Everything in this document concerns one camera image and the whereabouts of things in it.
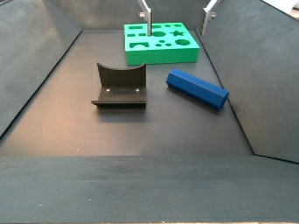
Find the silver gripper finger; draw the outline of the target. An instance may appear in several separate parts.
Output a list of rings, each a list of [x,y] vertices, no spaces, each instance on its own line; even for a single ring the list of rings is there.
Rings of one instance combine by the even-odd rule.
[[[220,4],[220,0],[210,0],[207,6],[203,8],[204,19],[203,19],[203,24],[202,24],[202,28],[200,28],[200,35],[206,34],[206,30],[207,30],[207,27],[208,27],[208,22],[216,16],[215,9],[216,9],[219,4]]]
[[[147,23],[147,36],[152,36],[152,10],[147,5],[145,0],[136,0],[137,4],[141,8],[141,11],[139,12],[139,17],[145,21]]]

